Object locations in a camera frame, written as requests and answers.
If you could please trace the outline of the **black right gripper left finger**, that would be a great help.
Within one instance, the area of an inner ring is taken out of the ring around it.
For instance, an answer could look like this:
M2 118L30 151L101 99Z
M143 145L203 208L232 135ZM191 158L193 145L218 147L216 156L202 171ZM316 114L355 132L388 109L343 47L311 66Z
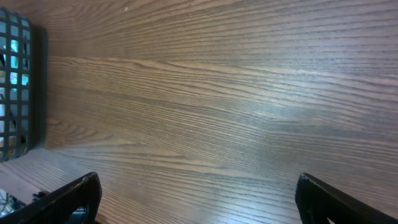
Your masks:
M89 172L1 218L1 223L96 223L102 188L96 172Z

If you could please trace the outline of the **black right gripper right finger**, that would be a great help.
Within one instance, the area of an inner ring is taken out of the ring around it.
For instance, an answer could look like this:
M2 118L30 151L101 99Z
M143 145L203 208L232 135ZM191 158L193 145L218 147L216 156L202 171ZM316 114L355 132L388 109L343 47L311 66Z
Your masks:
M397 224L397 219L308 173L302 173L298 178L295 203L306 224Z

